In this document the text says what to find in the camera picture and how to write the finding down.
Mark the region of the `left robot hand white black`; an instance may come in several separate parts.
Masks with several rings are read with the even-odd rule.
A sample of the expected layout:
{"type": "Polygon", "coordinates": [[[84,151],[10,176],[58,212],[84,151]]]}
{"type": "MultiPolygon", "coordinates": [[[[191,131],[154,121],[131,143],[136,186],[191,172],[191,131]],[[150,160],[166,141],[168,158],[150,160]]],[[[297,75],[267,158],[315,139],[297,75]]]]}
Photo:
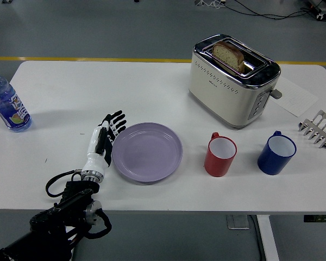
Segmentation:
{"type": "Polygon", "coordinates": [[[81,171],[81,179],[101,183],[105,169],[111,164],[112,147],[120,132],[126,129],[123,111],[108,114],[93,130],[87,150],[87,162],[81,171]]]}

